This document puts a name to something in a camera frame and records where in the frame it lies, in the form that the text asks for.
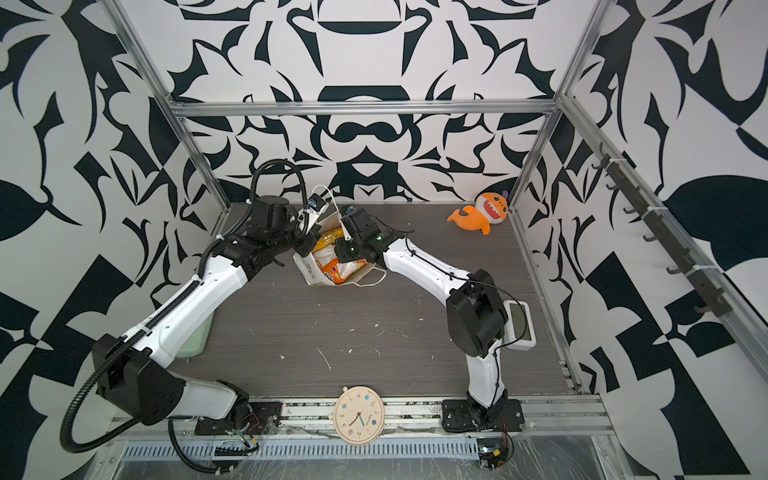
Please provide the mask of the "yellow snack packet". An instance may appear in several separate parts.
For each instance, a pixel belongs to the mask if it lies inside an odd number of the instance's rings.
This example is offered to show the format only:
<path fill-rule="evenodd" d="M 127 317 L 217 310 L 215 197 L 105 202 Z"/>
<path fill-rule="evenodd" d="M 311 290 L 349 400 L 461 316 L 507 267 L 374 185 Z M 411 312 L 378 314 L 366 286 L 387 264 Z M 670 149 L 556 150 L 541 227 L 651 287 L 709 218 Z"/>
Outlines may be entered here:
<path fill-rule="evenodd" d="M 334 246 L 337 240 L 343 239 L 344 237 L 345 233 L 342 227 L 328 230 L 320 236 L 312 252 L 315 253 L 329 246 Z"/>

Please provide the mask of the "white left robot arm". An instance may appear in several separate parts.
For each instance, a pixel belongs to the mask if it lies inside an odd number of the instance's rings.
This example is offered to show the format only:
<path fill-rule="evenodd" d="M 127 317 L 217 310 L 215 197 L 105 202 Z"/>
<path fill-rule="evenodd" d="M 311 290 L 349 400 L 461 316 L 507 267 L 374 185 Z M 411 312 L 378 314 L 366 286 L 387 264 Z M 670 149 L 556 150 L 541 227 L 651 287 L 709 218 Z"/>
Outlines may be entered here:
<path fill-rule="evenodd" d="M 279 196 L 260 196 L 260 177 L 282 167 L 297 179 L 302 208 Z M 311 222 L 306 182 L 300 168 L 285 159 L 270 160 L 254 172 L 246 213 L 203 251 L 192 278 L 158 310 L 123 335 L 103 336 L 92 348 L 94 371 L 68 406 L 59 441 L 68 453 L 91 451 L 131 429 L 163 420 L 206 417 L 244 426 L 248 395 L 224 381 L 185 379 L 169 371 L 181 347 L 231 295 L 279 255 L 309 246 Z M 74 438 L 74 426 L 87 395 L 99 396 L 129 415 L 129 420 L 87 442 Z"/>

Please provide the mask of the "orange snack packet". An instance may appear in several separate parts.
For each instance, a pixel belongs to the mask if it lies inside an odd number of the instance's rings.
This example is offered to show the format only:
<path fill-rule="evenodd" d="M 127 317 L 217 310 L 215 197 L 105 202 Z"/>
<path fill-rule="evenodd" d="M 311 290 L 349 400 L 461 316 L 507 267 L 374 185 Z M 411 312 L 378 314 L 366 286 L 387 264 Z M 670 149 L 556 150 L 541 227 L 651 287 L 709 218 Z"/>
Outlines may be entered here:
<path fill-rule="evenodd" d="M 334 257 L 321 268 L 321 272 L 329 281 L 332 281 L 335 285 L 341 285 L 366 265 L 367 262 L 365 260 L 340 262 L 336 257 Z"/>

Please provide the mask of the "white green paper bag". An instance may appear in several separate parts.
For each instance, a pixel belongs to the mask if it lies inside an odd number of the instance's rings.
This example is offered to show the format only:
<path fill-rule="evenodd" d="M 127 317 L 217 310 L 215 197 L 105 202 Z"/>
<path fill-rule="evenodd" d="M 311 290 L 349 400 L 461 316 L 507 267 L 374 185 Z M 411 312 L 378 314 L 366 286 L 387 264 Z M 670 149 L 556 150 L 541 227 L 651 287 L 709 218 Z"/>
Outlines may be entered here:
<path fill-rule="evenodd" d="M 365 260 L 343 260 L 336 247 L 342 246 L 346 230 L 341 224 L 341 208 L 332 191 L 315 186 L 310 196 L 310 218 L 319 227 L 320 239 L 310 253 L 293 254 L 293 261 L 310 287 L 374 287 L 387 276 L 384 269 Z"/>

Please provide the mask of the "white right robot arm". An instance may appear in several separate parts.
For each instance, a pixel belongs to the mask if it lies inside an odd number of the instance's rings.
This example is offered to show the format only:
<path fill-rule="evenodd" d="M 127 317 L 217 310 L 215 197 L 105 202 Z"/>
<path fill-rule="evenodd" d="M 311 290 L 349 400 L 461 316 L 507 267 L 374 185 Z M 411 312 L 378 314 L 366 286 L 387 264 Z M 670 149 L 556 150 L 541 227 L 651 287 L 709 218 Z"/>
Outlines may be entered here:
<path fill-rule="evenodd" d="M 446 310 L 449 338 L 465 355 L 469 408 L 486 421 L 507 403 L 501 351 L 536 345 L 530 307 L 499 288 L 492 276 L 453 267 L 417 247 L 405 234 L 378 232 L 335 243 L 341 261 L 365 260 L 399 274 L 431 294 Z"/>

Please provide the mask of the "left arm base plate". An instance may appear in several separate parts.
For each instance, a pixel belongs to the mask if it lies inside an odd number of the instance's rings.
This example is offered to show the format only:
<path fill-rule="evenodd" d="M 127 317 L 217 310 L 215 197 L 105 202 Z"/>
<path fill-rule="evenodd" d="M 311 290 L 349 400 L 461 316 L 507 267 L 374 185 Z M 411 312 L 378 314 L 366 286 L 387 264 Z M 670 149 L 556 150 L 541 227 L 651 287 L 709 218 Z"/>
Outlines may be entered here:
<path fill-rule="evenodd" d="M 220 435 L 261 435 L 280 425 L 283 403 L 279 401 L 256 401 L 236 404 L 223 419 L 201 417 L 195 426 L 197 436 Z"/>

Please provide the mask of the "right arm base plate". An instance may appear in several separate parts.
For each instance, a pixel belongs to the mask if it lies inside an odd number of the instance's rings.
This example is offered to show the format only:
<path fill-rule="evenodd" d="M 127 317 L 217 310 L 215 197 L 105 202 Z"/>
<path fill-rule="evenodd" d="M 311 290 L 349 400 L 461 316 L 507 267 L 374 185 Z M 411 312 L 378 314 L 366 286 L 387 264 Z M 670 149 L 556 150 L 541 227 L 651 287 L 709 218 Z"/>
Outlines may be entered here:
<path fill-rule="evenodd" d="M 441 402 L 441 425 L 449 433 L 521 432 L 525 418 L 519 400 L 502 396 L 489 408 L 471 398 Z"/>

